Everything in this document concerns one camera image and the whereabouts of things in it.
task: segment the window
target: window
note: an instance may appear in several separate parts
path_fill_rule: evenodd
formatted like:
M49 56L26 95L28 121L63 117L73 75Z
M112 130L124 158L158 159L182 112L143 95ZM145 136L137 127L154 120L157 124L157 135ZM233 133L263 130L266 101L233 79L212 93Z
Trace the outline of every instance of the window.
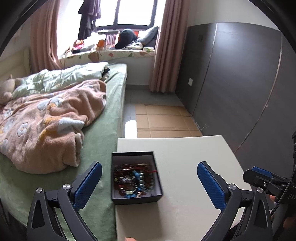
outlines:
M149 29L154 26L156 6L157 0L101 0L101 18L95 22L96 30Z

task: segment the headboard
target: headboard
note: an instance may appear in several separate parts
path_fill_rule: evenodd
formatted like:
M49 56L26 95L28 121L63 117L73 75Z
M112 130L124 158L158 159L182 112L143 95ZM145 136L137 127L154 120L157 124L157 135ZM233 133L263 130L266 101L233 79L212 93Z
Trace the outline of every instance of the headboard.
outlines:
M29 48L25 48L0 61L0 83L7 80L10 74L13 78L31 75L29 59Z

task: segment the screw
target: screw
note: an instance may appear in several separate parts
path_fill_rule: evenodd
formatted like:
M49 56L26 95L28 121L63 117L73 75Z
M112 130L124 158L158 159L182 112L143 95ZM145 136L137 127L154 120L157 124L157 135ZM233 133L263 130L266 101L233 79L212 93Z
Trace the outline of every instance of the screw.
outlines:
M229 184L229 188L230 188L231 190L235 190L235 189L237 188L237 186L234 185L234 184Z
M263 193L263 189L262 188L257 188L257 192Z
M42 188L37 188L37 189L36 189L36 192L37 192L37 193L41 193L42 190L43 190Z
M63 185L63 189L64 190L68 190L70 188L70 184L65 184L65 185Z

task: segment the light switch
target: light switch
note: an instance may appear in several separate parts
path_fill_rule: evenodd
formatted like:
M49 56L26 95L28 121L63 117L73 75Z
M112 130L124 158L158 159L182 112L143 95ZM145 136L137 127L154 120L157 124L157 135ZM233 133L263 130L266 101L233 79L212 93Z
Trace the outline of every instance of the light switch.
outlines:
M192 83L193 83L193 79L192 79L192 78L189 78L188 84L189 84L190 86L192 86Z

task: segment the window frame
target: window frame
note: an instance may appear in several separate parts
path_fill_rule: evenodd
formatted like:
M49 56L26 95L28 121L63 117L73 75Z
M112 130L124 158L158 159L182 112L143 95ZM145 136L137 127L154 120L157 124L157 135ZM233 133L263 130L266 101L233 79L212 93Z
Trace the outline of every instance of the window frame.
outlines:
M154 0L153 3L153 8L152 8L152 14L151 14L151 20L150 20L150 25L137 25L137 24L118 24L118 13L119 13L119 6L120 6L120 0L117 0L117 5L115 9L115 16L114 16L114 22L112 25L106 25L106 26L99 26L96 27L96 21L93 22L94 24L94 30L99 31L103 29L107 30L117 30L117 29L125 29L125 28L130 28L130 29L139 29L139 30L147 30L149 28L152 28L154 26L155 22L155 15L156 15L156 8L157 8L157 1Z

